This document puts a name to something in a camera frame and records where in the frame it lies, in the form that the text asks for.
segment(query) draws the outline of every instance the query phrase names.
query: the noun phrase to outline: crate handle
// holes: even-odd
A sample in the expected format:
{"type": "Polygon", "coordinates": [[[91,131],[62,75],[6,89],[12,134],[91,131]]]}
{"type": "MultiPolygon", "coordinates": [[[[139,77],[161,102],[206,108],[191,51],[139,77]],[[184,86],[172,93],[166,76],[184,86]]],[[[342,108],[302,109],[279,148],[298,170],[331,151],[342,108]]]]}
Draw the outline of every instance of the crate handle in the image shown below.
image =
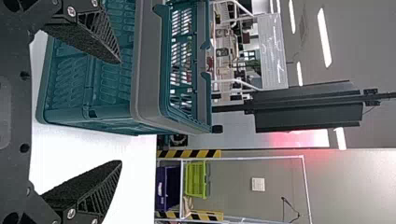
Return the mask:
{"type": "Polygon", "coordinates": [[[209,10],[210,4],[209,0],[205,0],[205,42],[202,44],[201,49],[210,49],[210,18],[209,18],[209,10]]]}
{"type": "Polygon", "coordinates": [[[212,78],[207,72],[201,73],[201,77],[206,81],[206,103],[207,103],[207,124],[212,126],[212,78]]]}

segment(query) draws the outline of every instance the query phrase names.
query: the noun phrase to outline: white wall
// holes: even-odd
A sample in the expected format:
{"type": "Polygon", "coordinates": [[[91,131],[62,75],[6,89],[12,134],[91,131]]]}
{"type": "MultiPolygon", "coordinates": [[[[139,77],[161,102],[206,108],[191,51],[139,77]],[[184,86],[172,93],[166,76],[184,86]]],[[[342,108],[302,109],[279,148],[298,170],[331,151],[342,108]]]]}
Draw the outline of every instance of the white wall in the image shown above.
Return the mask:
{"type": "MultiPolygon", "coordinates": [[[[301,61],[305,84],[350,79],[359,88],[395,91],[396,1],[294,0],[297,32],[291,33],[289,1],[281,1],[288,61],[301,61]],[[308,35],[303,48],[299,23],[304,6],[308,35]],[[325,7],[332,65],[326,69],[318,32],[318,11],[325,7]]],[[[297,84],[295,64],[288,67],[290,85],[297,84]]],[[[360,128],[346,129],[348,147],[394,147],[396,104],[384,103],[364,117],[360,128]]]]}
{"type": "MultiPolygon", "coordinates": [[[[224,157],[256,157],[256,156],[295,156],[304,155],[306,175],[311,202],[312,220],[314,224],[393,224],[396,222],[394,208],[396,206],[396,151],[383,149],[370,150],[261,150],[261,151],[226,151],[224,157]]],[[[301,184],[301,164],[298,162],[278,161],[269,165],[243,163],[222,166],[223,176],[213,179],[212,185],[219,182],[234,183],[223,187],[219,195],[209,200],[219,200],[226,204],[225,209],[236,212],[230,215],[251,215],[270,220],[281,220],[282,203],[278,198],[284,195],[294,204],[296,209],[306,214],[306,199],[301,184]],[[268,177],[268,195],[258,195],[257,199],[244,198],[252,194],[248,185],[250,175],[268,177]]],[[[286,207],[286,220],[295,214],[286,207]]],[[[300,218],[298,224],[308,224],[306,217],[300,218]]]]}

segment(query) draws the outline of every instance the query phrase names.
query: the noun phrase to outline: black metal bracket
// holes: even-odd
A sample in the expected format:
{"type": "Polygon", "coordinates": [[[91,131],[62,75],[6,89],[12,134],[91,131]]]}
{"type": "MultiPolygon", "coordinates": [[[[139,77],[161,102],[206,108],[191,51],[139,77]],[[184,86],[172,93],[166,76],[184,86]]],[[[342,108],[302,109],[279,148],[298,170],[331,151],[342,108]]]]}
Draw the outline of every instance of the black metal bracket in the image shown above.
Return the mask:
{"type": "MultiPolygon", "coordinates": [[[[77,213],[76,217],[79,218],[62,217],[57,213],[58,211],[55,212],[57,204],[50,206],[35,192],[33,184],[29,181],[32,147],[32,71],[29,44],[54,14],[63,14],[61,9],[65,11],[69,9],[68,6],[75,6],[78,10],[88,11],[96,9],[96,4],[99,6],[99,2],[96,0],[0,1],[2,69],[0,72],[0,223],[2,224],[92,223],[92,217],[98,217],[96,223],[103,221],[106,214],[103,211],[93,214],[77,213]]],[[[116,169],[117,175],[120,175],[120,161],[112,164],[110,168],[116,169]]],[[[118,178],[111,178],[113,191],[106,195],[107,208],[118,184],[118,178]]]]}

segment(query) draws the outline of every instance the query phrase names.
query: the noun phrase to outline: bolt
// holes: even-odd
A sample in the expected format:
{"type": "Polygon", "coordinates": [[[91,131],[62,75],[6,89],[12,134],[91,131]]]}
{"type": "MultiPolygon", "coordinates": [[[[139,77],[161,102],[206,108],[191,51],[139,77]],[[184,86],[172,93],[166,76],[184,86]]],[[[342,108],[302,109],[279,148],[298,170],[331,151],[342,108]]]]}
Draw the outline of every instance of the bolt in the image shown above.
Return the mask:
{"type": "Polygon", "coordinates": [[[69,13],[69,16],[76,17],[76,10],[73,7],[68,7],[67,12],[69,13]]]}
{"type": "Polygon", "coordinates": [[[76,216],[76,209],[72,208],[67,213],[67,219],[73,219],[76,216]]]}
{"type": "Polygon", "coordinates": [[[92,0],[92,5],[93,5],[94,7],[98,7],[98,6],[99,6],[98,0],[92,0]]]}

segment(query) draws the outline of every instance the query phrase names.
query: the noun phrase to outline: green plastic crate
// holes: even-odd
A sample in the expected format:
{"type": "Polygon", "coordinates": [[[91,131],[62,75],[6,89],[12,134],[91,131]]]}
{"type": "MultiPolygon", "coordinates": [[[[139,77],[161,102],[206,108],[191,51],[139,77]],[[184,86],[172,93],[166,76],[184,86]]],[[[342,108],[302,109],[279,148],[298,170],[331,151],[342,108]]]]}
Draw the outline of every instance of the green plastic crate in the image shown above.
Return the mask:
{"type": "MultiPolygon", "coordinates": [[[[102,1],[109,14],[112,28],[120,43],[121,64],[105,63],[65,43],[49,37],[46,62],[43,69],[40,93],[37,103],[36,117],[42,123],[71,126],[107,133],[138,134],[168,134],[176,129],[167,126],[147,123],[131,112],[132,98],[137,95],[133,90],[135,73],[135,43],[136,6],[146,3],[144,0],[106,0],[102,1]]],[[[168,6],[170,12],[185,10],[188,6],[168,6]]],[[[196,7],[191,2],[190,8],[196,7]]],[[[163,42],[162,60],[171,58],[172,20],[163,20],[163,32],[169,34],[169,42],[163,42]]],[[[202,123],[197,117],[197,102],[194,80],[198,74],[191,73],[189,83],[177,83],[172,80],[171,69],[175,67],[168,61],[167,69],[161,72],[162,83],[161,112],[166,119],[200,130],[200,133],[210,133],[211,119],[202,123]]],[[[210,80],[207,80],[210,91],[210,80]]],[[[211,108],[209,98],[205,97],[211,108]]]]}
{"type": "Polygon", "coordinates": [[[207,164],[205,161],[187,163],[184,178],[184,194],[207,199],[207,164]]]}

